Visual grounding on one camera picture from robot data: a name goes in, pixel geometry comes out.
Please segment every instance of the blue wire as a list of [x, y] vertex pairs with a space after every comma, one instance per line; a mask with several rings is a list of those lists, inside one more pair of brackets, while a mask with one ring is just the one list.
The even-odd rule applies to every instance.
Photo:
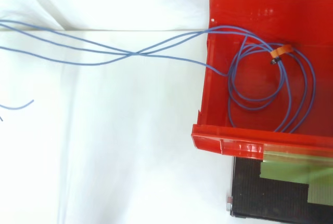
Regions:
[[[280, 79], [279, 79], [278, 87], [277, 87], [276, 91], [273, 94], [271, 94], [271, 95], [269, 95], [267, 97], [261, 98], [261, 99], [251, 99], [251, 98], [243, 96], [237, 90], [237, 88], [235, 86], [235, 79], [236, 79], [236, 75], [237, 75], [237, 68], [238, 68], [239, 62], [244, 57], [246, 57], [248, 55], [251, 55], [251, 54], [258, 53], [258, 52], [271, 52], [273, 49], [275, 49], [274, 47], [276, 47], [276, 46], [282, 46], [283, 45], [281, 43], [266, 43], [264, 40], [262, 40], [261, 38], [259, 38], [258, 36], [256, 36], [254, 33], [250, 32], [250, 31], [248, 31], [246, 29], [243, 29], [243, 28], [234, 27], [234, 26], [230, 26], [230, 25], [221, 25], [221, 26], [218, 26], [218, 27], [209, 28], [209, 29], [204, 30], [204, 31], [195, 31], [195, 32], [180, 34], [180, 35], [177, 35], [175, 37], [166, 39], [165, 41], [162, 41], [162, 42], [159, 42], [159, 43], [154, 44], [152, 46], [149, 46], [147, 48], [144, 48], [144, 49], [142, 49], [142, 50], [140, 50], [138, 52], [132, 52], [132, 51], [128, 51], [128, 50], [114, 48], [114, 47], [111, 47], [111, 46], [108, 46], [108, 45], [104, 45], [104, 44], [101, 44], [101, 43], [89, 41], [87, 39], [75, 37], [75, 36], [72, 36], [72, 35], [69, 35], [69, 34], [57, 32], [57, 31], [54, 31], [52, 29], [48, 29], [48, 28], [44, 28], [44, 27], [38, 27], [36, 25], [27, 24], [27, 23], [23, 23], [23, 22], [19, 22], [19, 21], [0, 20], [0, 22], [1, 22], [0, 23], [1, 27], [4, 27], [4, 28], [10, 29], [10, 30], [19, 32], [19, 33], [24, 34], [24, 35], [26, 35], [28, 37], [32, 37], [32, 38], [35, 38], [35, 39], [37, 39], [39, 41], [43, 41], [43, 42], [46, 42], [46, 43], [49, 43], [49, 44], [52, 44], [52, 45], [61, 46], [61, 47], [65, 47], [65, 48], [70, 48], [70, 49], [79, 50], [79, 51], [88, 51], [88, 52], [94, 52], [94, 53], [99, 53], [99, 54], [108, 54], [108, 55], [118, 55], [118, 56], [121, 56], [119, 58], [112, 59], [112, 60], [105, 61], [105, 62], [100, 62], [100, 63], [78, 63], [78, 62], [62, 61], [62, 60], [47, 58], [47, 57], [44, 57], [44, 56], [41, 56], [41, 55], [37, 55], [37, 54], [31, 53], [31, 52], [28, 52], [28, 51], [23, 51], [23, 50], [18, 50], [18, 49], [13, 49], [13, 48], [8, 48], [8, 47], [2, 47], [2, 46], [0, 46], [0, 49], [3, 49], [3, 50], [9, 50], [9, 51], [14, 51], [14, 52], [19, 52], [19, 53], [22, 53], [22, 54], [27, 54], [27, 55], [31, 55], [31, 56], [34, 56], [34, 57], [37, 57], [37, 58], [40, 58], [40, 59], [44, 59], [44, 60], [47, 60], [47, 61], [51, 61], [51, 62], [57, 62], [57, 63], [63, 63], [63, 64], [69, 64], [69, 65], [80, 65], [80, 66], [98, 66], [98, 65], [106, 65], [106, 64], [114, 63], [114, 62], [117, 62], [117, 61], [129, 58], [131, 56], [143, 56], [143, 57], [151, 57], [151, 58], [174, 59], [174, 60], [187, 61], [187, 62], [191, 62], [191, 63], [202, 65], [202, 66], [204, 66], [204, 67], [206, 67], [206, 68], [214, 71], [215, 73], [217, 73], [217, 74], [219, 74], [221, 76], [228, 77], [228, 91], [229, 91], [228, 117], [229, 117], [229, 121], [230, 121], [231, 125], [234, 126], [234, 127], [236, 127], [236, 125], [234, 124], [234, 122], [232, 120], [231, 107], [230, 107], [231, 101], [233, 101], [234, 103], [236, 103], [241, 108], [249, 110], [249, 111], [261, 110], [261, 109], [264, 109], [265, 107], [267, 107], [268, 105], [270, 105], [274, 101], [274, 99], [276, 98], [277, 94], [282, 89], [283, 85], [286, 84], [287, 92], [288, 92], [288, 108], [287, 108], [286, 115], [285, 115], [284, 119], [282, 120], [282, 122], [280, 123], [280, 125], [274, 130], [274, 131], [281, 131], [281, 132], [285, 132], [286, 129], [288, 129], [290, 127], [290, 125], [295, 121], [295, 119], [299, 115], [299, 113], [300, 113], [300, 111], [301, 111], [301, 109], [302, 109], [302, 107], [304, 105], [304, 102], [305, 102], [306, 91], [308, 89], [308, 79], [306, 77], [305, 69], [304, 69], [304, 66], [303, 66], [302, 62], [294, 54], [289, 54], [289, 56], [291, 56], [297, 62], [297, 64], [300, 66], [302, 74], [303, 74], [303, 78], [304, 78], [305, 87], [304, 87], [304, 92], [303, 92], [302, 100], [301, 100], [301, 102], [299, 104], [299, 107], [298, 107], [296, 113], [292, 116], [291, 120], [287, 124], [286, 124], [286, 121], [287, 121], [287, 119], [289, 119], [290, 112], [291, 112], [292, 97], [291, 97], [291, 91], [290, 91], [290, 85], [289, 85], [289, 80], [288, 80], [287, 72], [286, 72], [286, 69], [285, 69], [282, 61], [280, 61], [278, 63], [278, 66], [277, 66], [279, 68], [279, 71], [280, 71]], [[92, 45], [95, 45], [95, 46], [103, 47], [103, 48], [106, 48], [106, 49], [111, 49], [111, 50], [117, 51], [117, 52], [100, 51], [100, 50], [93, 50], [93, 49], [86, 49], [86, 48], [77, 48], [77, 47], [74, 47], [74, 46], [64, 45], [64, 44], [61, 44], [61, 43], [53, 42], [53, 41], [50, 41], [48, 39], [44, 39], [44, 38], [35, 36], [35, 35], [31, 34], [31, 33], [22, 31], [20, 29], [17, 29], [17, 28], [11, 27], [11, 26], [8, 26], [8, 25], [6, 25], [4, 23], [14, 23], [14, 24], [23, 25], [23, 26], [31, 27], [31, 28], [38, 29], [38, 30], [43, 30], [43, 31], [51, 32], [51, 33], [54, 33], [54, 34], [57, 34], [57, 35], [61, 35], [61, 36], [72, 38], [72, 39], [75, 39], [75, 40], [78, 40], [78, 41], [86, 42], [86, 43], [89, 43], [89, 44], [92, 44]], [[219, 70], [217, 70], [216, 68], [214, 68], [214, 67], [212, 67], [212, 66], [210, 66], [210, 65], [208, 65], [206, 63], [199, 62], [199, 61], [185, 59], [185, 58], [178, 58], [178, 57], [173, 57], [173, 56], [166, 56], [166, 55], [153, 55], [153, 54], [155, 54], [157, 52], [160, 52], [160, 51], [163, 51], [163, 50], [175, 47], [177, 45], [180, 45], [180, 44], [182, 44], [182, 43], [184, 43], [186, 41], [191, 40], [192, 38], [195, 38], [195, 37], [197, 37], [197, 36], [199, 36], [201, 34], [205, 34], [205, 33], [208, 33], [208, 34], [233, 34], [233, 35], [244, 36], [244, 40], [242, 42], [241, 48], [240, 48], [239, 52], [234, 56], [234, 58], [233, 58], [233, 60], [232, 60], [232, 62], [230, 64], [229, 71], [228, 71], [227, 74], [222, 73]], [[183, 37], [186, 37], [186, 38], [184, 38], [184, 39], [182, 39], [182, 40], [180, 40], [180, 41], [178, 41], [178, 42], [176, 42], [174, 44], [169, 44], [169, 45], [161, 47], [159, 49], [152, 50], [155, 47], [159, 47], [161, 45], [167, 44], [167, 43], [169, 43], [171, 41], [174, 41], [176, 39], [183, 38]], [[247, 42], [247, 40], [249, 38], [258, 41], [260, 44], [246, 44], [246, 42]], [[308, 114], [309, 114], [309, 112], [310, 112], [310, 110], [312, 108], [313, 102], [314, 102], [315, 91], [316, 91], [316, 78], [315, 78], [315, 73], [314, 73], [314, 70], [313, 70], [313, 67], [312, 67], [310, 61], [307, 59], [307, 57], [304, 54], [302, 54], [297, 49], [294, 49], [294, 51], [299, 56], [301, 56], [303, 58], [303, 60], [308, 64], [308, 66], [310, 68], [310, 71], [311, 71], [311, 74], [312, 74], [313, 89], [312, 89], [312, 96], [311, 96], [311, 101], [310, 101], [308, 110], [306, 111], [306, 113], [302, 117], [302, 119], [290, 131], [290, 133], [294, 132], [304, 122], [305, 118], [308, 116]], [[239, 101], [237, 101], [237, 99], [234, 97], [234, 93], [237, 96], [239, 96], [241, 99], [243, 99], [243, 100], [245, 100], [247, 102], [265, 102], [265, 101], [267, 101], [267, 102], [264, 103], [260, 107], [254, 107], [254, 108], [247, 107], [247, 106], [243, 105], [242, 103], [240, 103]], [[19, 109], [23, 109], [23, 108], [27, 107], [32, 102], [33, 102], [33, 100], [30, 101], [29, 103], [25, 104], [24, 106], [21, 106], [21, 107], [18, 107], [18, 108], [11, 108], [11, 107], [6, 107], [6, 106], [2, 106], [2, 105], [0, 105], [0, 107], [8, 109], [8, 110], [19, 110]]]

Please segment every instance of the white table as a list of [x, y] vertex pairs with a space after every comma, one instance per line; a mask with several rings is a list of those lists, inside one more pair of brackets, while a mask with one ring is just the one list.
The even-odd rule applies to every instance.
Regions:
[[[137, 51], [182, 32], [69, 33]], [[113, 58], [14, 32], [0, 32], [0, 45], [70, 61]], [[205, 62], [206, 36], [163, 54]], [[0, 79], [0, 104], [35, 100], [0, 109], [0, 223], [266, 223], [229, 215], [232, 157], [193, 145], [204, 67], [145, 57], [74, 67], [1, 50]]]

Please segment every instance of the coiled blue cable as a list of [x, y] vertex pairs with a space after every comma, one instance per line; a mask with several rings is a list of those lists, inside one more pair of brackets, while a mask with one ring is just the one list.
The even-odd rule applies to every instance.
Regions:
[[[53, 41], [50, 41], [50, 40], [47, 40], [47, 39], [35, 36], [35, 35], [31, 34], [31, 33], [22, 31], [20, 29], [11, 27], [9, 25], [6, 25], [5, 23], [14, 23], [14, 24], [23, 25], [23, 26], [31, 27], [31, 28], [38, 29], [38, 30], [43, 30], [43, 31], [51, 32], [51, 33], [54, 33], [54, 34], [57, 34], [57, 35], [61, 35], [61, 36], [64, 36], [64, 37], [76, 39], [78, 41], [83, 41], [83, 42], [90, 43], [92, 45], [96, 45], [96, 46], [103, 47], [103, 48], [106, 48], [106, 49], [110, 49], [110, 50], [113, 50], [113, 51], [100, 51], [100, 50], [93, 50], [93, 49], [86, 49], [86, 48], [77, 48], [77, 47], [74, 47], [74, 46], [64, 45], [64, 44], [61, 44], [61, 43], [56, 43], [56, 42], [53, 42]], [[290, 111], [291, 111], [291, 105], [292, 105], [292, 97], [291, 97], [291, 91], [290, 91], [290, 86], [289, 86], [287, 72], [286, 72], [286, 69], [285, 69], [282, 61], [278, 62], [278, 68], [279, 68], [279, 71], [280, 71], [280, 79], [279, 79], [279, 85], [278, 85], [276, 91], [273, 94], [271, 94], [271, 95], [269, 95], [269, 96], [267, 96], [265, 98], [261, 98], [261, 99], [252, 99], [252, 98], [247, 98], [247, 97], [243, 96], [237, 90], [237, 88], [235, 86], [235, 78], [236, 78], [237, 68], [238, 68], [238, 64], [239, 64], [240, 60], [242, 60], [243, 58], [245, 58], [248, 55], [255, 54], [255, 53], [258, 53], [258, 52], [265, 52], [265, 51], [271, 52], [276, 47], [282, 46], [283, 44], [281, 44], [281, 43], [266, 43], [264, 40], [262, 40], [261, 38], [259, 38], [258, 36], [256, 36], [254, 33], [250, 32], [250, 31], [248, 31], [246, 29], [239, 28], [239, 27], [234, 27], [234, 26], [230, 26], [230, 25], [221, 25], [221, 26], [218, 26], [218, 27], [209, 28], [209, 29], [204, 30], [204, 31], [195, 31], [195, 32], [180, 34], [180, 35], [177, 35], [175, 37], [166, 39], [165, 41], [159, 42], [159, 43], [157, 43], [155, 45], [152, 45], [152, 46], [149, 46], [147, 48], [144, 48], [144, 49], [142, 49], [142, 50], [140, 50], [138, 52], [131, 52], [131, 51], [128, 51], [128, 50], [114, 48], [114, 47], [111, 47], [111, 46], [103, 45], [101, 43], [89, 41], [87, 39], [75, 37], [75, 36], [72, 36], [72, 35], [69, 35], [69, 34], [65, 34], [65, 33], [62, 33], [62, 32], [57, 32], [57, 31], [54, 31], [54, 30], [51, 30], [51, 29], [48, 29], [48, 28], [38, 27], [36, 25], [27, 24], [27, 23], [23, 23], [23, 22], [19, 22], [19, 21], [0, 20], [0, 27], [4, 27], [4, 28], [10, 29], [10, 30], [19, 32], [19, 33], [24, 34], [26, 36], [35, 38], [35, 39], [37, 39], [39, 41], [47, 42], [47, 43], [50, 43], [50, 44], [53, 44], [53, 45], [57, 45], [57, 46], [61, 46], [61, 47], [65, 47], [65, 48], [70, 48], [70, 49], [79, 50], [79, 51], [94, 52], [94, 53], [99, 53], [99, 54], [108, 54], [108, 55], [121, 56], [121, 57], [118, 57], [118, 58], [115, 58], [115, 59], [112, 59], [112, 60], [109, 60], [109, 61], [106, 61], [106, 62], [99, 62], [99, 63], [78, 63], [78, 62], [62, 61], [62, 60], [47, 58], [47, 57], [44, 57], [44, 56], [41, 56], [41, 55], [37, 55], [37, 54], [31, 53], [31, 52], [28, 52], [28, 51], [23, 51], [23, 50], [18, 50], [18, 49], [13, 49], [13, 48], [8, 48], [8, 47], [0, 46], [0, 49], [3, 49], [3, 50], [8, 50], [8, 51], [19, 52], [19, 53], [22, 53], [22, 54], [27, 54], [27, 55], [31, 55], [31, 56], [34, 56], [34, 57], [37, 57], [37, 58], [40, 58], [40, 59], [44, 59], [44, 60], [47, 60], [47, 61], [51, 61], [51, 62], [57, 62], [57, 63], [63, 63], [63, 64], [69, 64], [69, 65], [80, 65], [80, 66], [97, 66], [97, 65], [106, 65], [106, 64], [114, 63], [114, 62], [120, 61], [122, 59], [126, 59], [128, 57], [131, 57], [131, 56], [144, 56], [144, 57], [151, 57], [151, 58], [167, 58], [167, 59], [174, 59], [174, 60], [180, 60], [180, 61], [187, 61], [187, 62], [191, 62], [191, 63], [202, 65], [202, 66], [204, 66], [204, 67], [206, 67], [206, 68], [208, 68], [208, 69], [216, 72], [217, 74], [219, 74], [221, 76], [228, 77], [228, 91], [229, 91], [228, 117], [229, 117], [230, 123], [234, 127], [236, 127], [236, 126], [235, 126], [235, 124], [233, 122], [231, 111], [230, 111], [231, 101], [233, 101], [238, 106], [240, 106], [240, 107], [242, 107], [242, 108], [244, 108], [246, 110], [249, 110], [249, 111], [261, 110], [261, 109], [264, 109], [265, 107], [267, 107], [271, 102], [273, 102], [273, 100], [276, 98], [277, 94], [282, 89], [283, 85], [286, 84], [287, 92], [288, 92], [288, 99], [289, 99], [288, 109], [287, 109], [287, 112], [286, 112], [286, 115], [285, 115], [284, 119], [282, 120], [282, 122], [280, 123], [280, 125], [274, 130], [274, 131], [285, 132], [290, 127], [290, 125], [295, 121], [295, 119], [297, 118], [297, 116], [299, 115], [299, 113], [300, 113], [300, 111], [301, 111], [301, 109], [302, 109], [302, 107], [304, 105], [305, 98], [306, 98], [306, 91], [308, 89], [308, 79], [307, 79], [307, 76], [306, 76], [306, 73], [305, 73], [305, 69], [304, 69], [304, 66], [303, 66], [302, 62], [299, 60], [299, 58], [296, 55], [294, 55], [294, 54], [288, 54], [289, 56], [291, 56], [292, 58], [294, 58], [294, 60], [300, 66], [302, 74], [303, 74], [303, 78], [304, 78], [304, 84], [305, 84], [304, 93], [303, 93], [300, 105], [299, 105], [296, 113], [292, 116], [291, 120], [288, 123], [286, 123], [286, 122], [287, 122], [287, 120], [290, 117]], [[186, 41], [189, 41], [192, 38], [195, 38], [195, 37], [197, 37], [197, 36], [199, 36], [201, 34], [205, 34], [205, 33], [208, 33], [208, 34], [233, 34], [233, 35], [244, 36], [244, 41], [242, 42], [241, 48], [238, 51], [238, 53], [234, 56], [234, 58], [232, 60], [232, 63], [230, 65], [229, 71], [228, 71], [227, 74], [222, 73], [222, 72], [218, 71], [216, 68], [214, 68], [214, 67], [212, 67], [212, 66], [210, 66], [210, 65], [208, 65], [206, 63], [199, 62], [199, 61], [185, 59], [185, 58], [178, 58], [178, 57], [173, 57], [173, 56], [155, 55], [155, 53], [157, 53], [157, 52], [160, 52], [160, 51], [172, 48], [172, 47], [177, 46], [177, 45], [180, 45], [180, 44], [182, 44], [182, 43], [184, 43]], [[166, 43], [168, 43], [170, 41], [173, 41], [175, 39], [179, 39], [179, 38], [182, 38], [182, 37], [185, 37], [185, 38], [182, 39], [182, 40], [180, 40], [180, 41], [178, 41], [178, 42], [176, 42], [176, 43], [174, 43], [174, 44], [171, 44], [171, 45], [168, 45], [168, 46], [165, 46], [165, 47], [161, 47], [159, 49], [152, 50], [153, 48], [159, 47], [159, 46], [164, 45], [164, 44], [166, 44]], [[259, 42], [259, 44], [246, 44], [247, 40], [250, 39], [250, 38], [253, 39], [253, 40], [255, 40], [255, 41], [257, 41], [257, 42]], [[303, 121], [308, 116], [308, 114], [309, 114], [309, 112], [310, 112], [310, 110], [312, 108], [313, 102], [314, 102], [315, 91], [316, 91], [316, 77], [315, 77], [315, 72], [313, 70], [313, 67], [312, 67], [310, 61], [307, 59], [307, 57], [304, 54], [302, 54], [297, 49], [294, 49], [294, 51], [308, 64], [308, 66], [310, 68], [310, 71], [311, 71], [312, 79], [313, 79], [313, 88], [312, 88], [311, 101], [310, 101], [309, 107], [308, 107], [305, 115], [295, 125], [295, 127], [293, 127], [292, 130], [289, 131], [290, 133], [294, 132], [303, 123]], [[255, 108], [247, 107], [247, 106], [243, 105], [242, 103], [240, 103], [234, 97], [234, 93], [238, 97], [240, 97], [241, 99], [246, 100], [247, 102], [265, 102], [265, 101], [267, 101], [267, 102], [264, 103], [260, 107], [255, 107]], [[25, 105], [23, 105], [21, 107], [17, 107], [17, 108], [6, 107], [6, 106], [3, 106], [3, 105], [0, 105], [0, 107], [4, 108], [4, 109], [7, 109], [7, 110], [20, 110], [20, 109], [23, 109], [23, 108], [27, 107], [31, 103], [33, 103], [33, 100], [30, 101], [29, 103], [27, 103], [27, 104], [25, 104]]]

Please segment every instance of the red plastic bin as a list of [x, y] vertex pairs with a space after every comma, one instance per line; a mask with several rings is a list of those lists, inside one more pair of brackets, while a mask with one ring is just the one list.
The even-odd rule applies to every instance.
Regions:
[[[308, 117], [293, 133], [276, 133], [288, 105], [285, 86], [271, 105], [249, 112], [235, 103], [228, 119], [227, 78], [206, 69], [198, 122], [192, 138], [198, 149], [263, 159], [264, 151], [333, 157], [333, 0], [210, 0], [210, 27], [234, 25], [245, 28], [266, 42], [291, 44], [311, 61], [316, 74], [315, 101]], [[207, 64], [227, 72], [243, 37], [209, 34]], [[238, 68], [236, 86], [245, 96], [262, 98], [273, 93], [279, 82], [269, 53], [244, 58]], [[282, 56], [292, 91], [292, 112], [300, 103], [304, 81], [296, 62]], [[307, 65], [309, 80], [313, 81]], [[297, 123], [310, 103], [311, 90]]]

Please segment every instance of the black connector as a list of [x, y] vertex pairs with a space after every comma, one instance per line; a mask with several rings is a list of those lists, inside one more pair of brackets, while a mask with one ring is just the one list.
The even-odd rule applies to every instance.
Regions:
[[279, 61], [281, 61], [280, 57], [276, 57], [274, 59], [271, 60], [271, 64], [277, 64]]

